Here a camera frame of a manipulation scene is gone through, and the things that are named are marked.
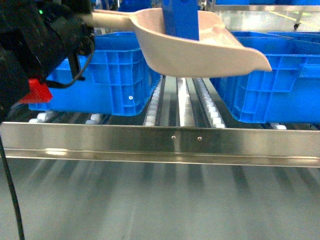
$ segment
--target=metal shelf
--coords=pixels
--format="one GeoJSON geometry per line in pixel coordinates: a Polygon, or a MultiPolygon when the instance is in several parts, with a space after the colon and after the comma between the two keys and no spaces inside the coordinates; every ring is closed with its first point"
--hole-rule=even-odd
{"type": "MultiPolygon", "coordinates": [[[[274,130],[268,124],[240,123],[212,94],[227,128],[211,128],[196,80],[166,81],[159,126],[142,126],[146,110],[136,117],[112,116],[99,125],[83,124],[90,118],[85,113],[59,113],[49,123],[28,123],[37,113],[20,113],[21,122],[0,127],[6,154],[22,159],[320,167],[319,126],[288,124],[295,130],[274,130]]],[[[206,87],[214,92],[212,85],[206,87]]]]}

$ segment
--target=robotic arm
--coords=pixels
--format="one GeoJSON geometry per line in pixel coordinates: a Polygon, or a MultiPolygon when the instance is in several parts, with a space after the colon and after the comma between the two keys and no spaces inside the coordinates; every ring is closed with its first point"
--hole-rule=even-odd
{"type": "Polygon", "coordinates": [[[0,123],[25,96],[23,103],[48,102],[46,77],[65,58],[74,80],[84,80],[78,55],[93,52],[94,29],[77,15],[92,8],[91,0],[0,1],[0,123]],[[35,98],[37,88],[46,96],[35,98]]]}

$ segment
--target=plastic scoop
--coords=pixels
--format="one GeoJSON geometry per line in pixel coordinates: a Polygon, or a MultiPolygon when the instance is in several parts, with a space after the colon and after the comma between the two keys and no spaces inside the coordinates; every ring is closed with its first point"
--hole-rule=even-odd
{"type": "Polygon", "coordinates": [[[198,11],[199,41],[165,34],[161,8],[98,10],[82,17],[93,27],[135,32],[147,64],[163,75],[217,78],[271,71],[266,56],[244,47],[213,12],[198,11]]]}

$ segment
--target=stainless steel rail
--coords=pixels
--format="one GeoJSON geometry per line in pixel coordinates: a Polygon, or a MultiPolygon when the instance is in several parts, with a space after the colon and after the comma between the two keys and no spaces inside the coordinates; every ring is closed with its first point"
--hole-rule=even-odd
{"type": "Polygon", "coordinates": [[[320,167],[320,131],[10,122],[0,131],[8,158],[320,167]]]}

